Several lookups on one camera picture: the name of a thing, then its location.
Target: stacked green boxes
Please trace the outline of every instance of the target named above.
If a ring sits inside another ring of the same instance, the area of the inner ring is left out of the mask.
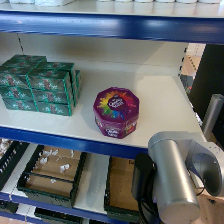
[[[81,92],[74,63],[15,55],[0,66],[0,94],[7,109],[71,116]]]
[[[15,55],[0,67],[0,94],[7,109],[37,111],[27,75],[44,60],[44,56]]]
[[[80,91],[81,91],[81,73],[79,70],[75,70],[74,63],[41,62],[38,64],[37,68],[69,72],[74,106],[76,106],[76,104],[78,103],[78,99],[79,99]]]
[[[39,112],[72,115],[74,102],[69,72],[33,69],[28,82]]]

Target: tin lid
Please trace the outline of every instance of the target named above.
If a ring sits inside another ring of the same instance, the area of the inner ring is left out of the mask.
[[[138,118],[139,99],[128,89],[111,87],[97,95],[93,109],[105,122],[127,124]]]

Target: shelf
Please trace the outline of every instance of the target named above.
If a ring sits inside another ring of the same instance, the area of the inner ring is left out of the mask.
[[[223,44],[223,17],[223,4],[78,0],[62,7],[38,7],[5,3],[0,5],[0,31]]]
[[[2,189],[1,193],[8,195],[8,200],[102,222],[125,224],[125,222],[108,218],[103,208],[109,156],[88,154],[73,209],[29,200],[25,193],[18,191],[16,185],[19,176],[25,169],[36,146],[35,144],[29,145],[5,187]]]
[[[111,86],[130,89],[140,99],[135,132],[124,139],[102,135],[93,103]],[[7,110],[0,100],[0,137],[134,159],[147,153],[148,141],[161,131],[201,132],[179,77],[89,71],[72,117]]]

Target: white wall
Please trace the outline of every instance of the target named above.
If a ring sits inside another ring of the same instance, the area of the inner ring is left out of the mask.
[[[77,69],[178,75],[186,43],[0,33],[1,60],[13,54],[46,55],[48,61],[71,61]]]

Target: black basket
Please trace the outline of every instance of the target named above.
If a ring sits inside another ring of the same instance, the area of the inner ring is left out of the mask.
[[[0,211],[14,214],[18,209],[19,204],[0,200]]]
[[[41,218],[46,223],[52,224],[81,224],[82,218],[68,215],[60,212],[53,212],[51,210],[36,208],[34,215]]]
[[[32,170],[35,167],[36,161],[41,156],[43,149],[44,149],[43,145],[37,146],[37,149],[35,150],[30,161],[27,163],[25,170],[23,171],[22,175],[19,178],[19,181],[17,183],[17,189],[19,191],[23,191],[31,200],[72,208],[75,202],[76,195],[77,195],[78,185],[82,175],[82,170],[85,164],[85,158],[87,153],[81,153],[76,174],[74,176],[73,181],[71,182],[71,181],[67,181],[67,180],[63,180],[63,179],[59,179],[55,177],[49,177],[46,175],[44,176],[44,175],[32,173]],[[41,176],[44,178],[56,179],[59,181],[72,183],[72,189],[70,191],[69,197],[27,188],[25,185],[30,175],[36,175],[36,176]]]
[[[29,143],[14,141],[0,160],[0,190],[11,176],[15,166],[23,156]]]
[[[107,212],[108,218],[118,219],[126,222],[138,222],[139,221],[138,211],[110,206],[110,172],[112,166],[112,159],[113,158],[110,157],[108,166],[106,190],[104,195],[104,210]]]

